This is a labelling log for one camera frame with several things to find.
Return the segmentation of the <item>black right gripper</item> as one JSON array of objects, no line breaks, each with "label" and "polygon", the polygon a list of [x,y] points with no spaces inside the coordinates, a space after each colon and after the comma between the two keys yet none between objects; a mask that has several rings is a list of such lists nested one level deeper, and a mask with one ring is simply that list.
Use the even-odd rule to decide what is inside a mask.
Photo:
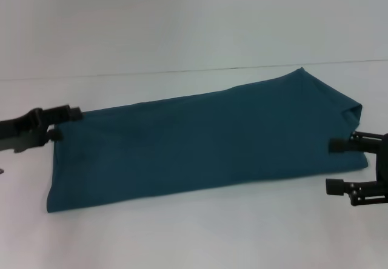
[{"label": "black right gripper", "polygon": [[326,179],[326,194],[348,195],[352,206],[387,203],[387,134],[354,131],[348,139],[329,140],[330,153],[358,151],[376,154],[376,179],[368,182],[346,182]]}]

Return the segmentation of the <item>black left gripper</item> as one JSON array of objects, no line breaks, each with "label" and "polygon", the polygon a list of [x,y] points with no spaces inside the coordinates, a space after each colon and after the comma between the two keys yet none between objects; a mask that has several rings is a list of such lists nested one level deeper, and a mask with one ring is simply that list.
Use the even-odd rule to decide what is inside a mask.
[{"label": "black left gripper", "polygon": [[29,148],[42,147],[48,142],[62,141],[62,131],[57,128],[47,131],[49,125],[81,119],[82,111],[79,107],[63,105],[44,110],[44,120],[43,109],[34,108],[21,117],[1,121],[1,151],[21,153]]}]

